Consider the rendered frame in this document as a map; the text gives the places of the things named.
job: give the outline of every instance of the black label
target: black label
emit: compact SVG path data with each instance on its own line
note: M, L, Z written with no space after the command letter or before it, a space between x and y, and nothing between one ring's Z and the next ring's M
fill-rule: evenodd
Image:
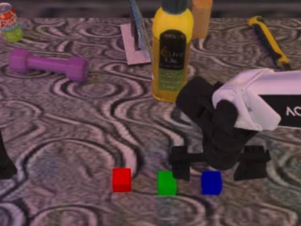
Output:
M279 126L301 128L301 95L260 95L277 112Z
M161 69L182 70L185 64L186 36L177 30L167 30L160 35Z

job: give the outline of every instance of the olive oil bottle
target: olive oil bottle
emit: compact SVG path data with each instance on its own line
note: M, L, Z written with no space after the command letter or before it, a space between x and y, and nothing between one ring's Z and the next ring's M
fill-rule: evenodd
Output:
M152 26L152 95L175 102L186 83L193 16L187 0L162 0Z

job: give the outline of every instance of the gray swirl pattern surface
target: gray swirl pattern surface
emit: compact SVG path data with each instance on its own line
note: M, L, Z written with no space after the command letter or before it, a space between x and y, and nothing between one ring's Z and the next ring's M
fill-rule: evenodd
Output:
M251 140L272 155L268 178L234 182L223 172L223 193L200 195L191 168L179 195L159 198L158 170L167 152L186 143L201 152L202 133L174 106L151 96L151 65L127 66L119 29L127 19L21 19L25 38L0 40L0 128L18 174L0 181L0 226L300 226L301 151L298 130L277 129ZM266 20L301 68L301 20ZM151 32L151 20L146 20ZM26 48L44 57L85 57L86 83L8 68L9 52ZM208 39L191 47L189 78L228 81L238 72L273 67L246 19L213 19ZM130 167L133 191L111 192L111 169Z

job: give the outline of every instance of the purple dumbbell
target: purple dumbbell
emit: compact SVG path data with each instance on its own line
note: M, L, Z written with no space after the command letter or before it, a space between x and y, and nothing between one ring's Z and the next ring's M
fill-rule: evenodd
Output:
M30 69L65 73L71 81L86 81L87 60L72 56L69 60L55 60L32 55L29 51L16 48L10 52L9 67L14 72L28 73Z

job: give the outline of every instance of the red and green can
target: red and green can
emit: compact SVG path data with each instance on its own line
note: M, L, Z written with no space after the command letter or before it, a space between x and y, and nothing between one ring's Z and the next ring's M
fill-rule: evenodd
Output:
M23 38L16 11L9 3L0 3L0 29L8 42L20 41Z

